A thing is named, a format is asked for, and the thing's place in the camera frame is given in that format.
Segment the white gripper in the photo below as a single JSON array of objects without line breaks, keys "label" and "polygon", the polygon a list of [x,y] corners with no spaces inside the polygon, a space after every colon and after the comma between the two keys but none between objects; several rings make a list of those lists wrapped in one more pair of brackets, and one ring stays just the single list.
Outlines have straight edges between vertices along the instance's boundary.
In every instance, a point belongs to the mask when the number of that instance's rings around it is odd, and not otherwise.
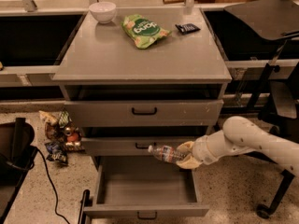
[{"label": "white gripper", "polygon": [[195,160],[178,161],[177,166],[181,169],[196,169],[201,164],[209,165],[219,160],[208,149],[207,135],[197,138],[194,142],[187,141],[180,144],[177,151],[185,155],[192,153],[195,158]]}]

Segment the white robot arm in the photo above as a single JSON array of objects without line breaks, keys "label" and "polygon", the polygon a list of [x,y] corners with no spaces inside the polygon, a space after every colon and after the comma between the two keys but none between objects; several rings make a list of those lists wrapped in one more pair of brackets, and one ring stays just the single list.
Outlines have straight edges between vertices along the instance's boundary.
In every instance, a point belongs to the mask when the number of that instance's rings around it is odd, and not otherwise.
[{"label": "white robot arm", "polygon": [[222,157],[257,151],[282,168],[299,176],[299,145],[293,141],[267,133],[249,119],[233,116],[224,121],[222,129],[178,146],[185,154],[176,165],[183,169],[195,169],[209,165]]}]

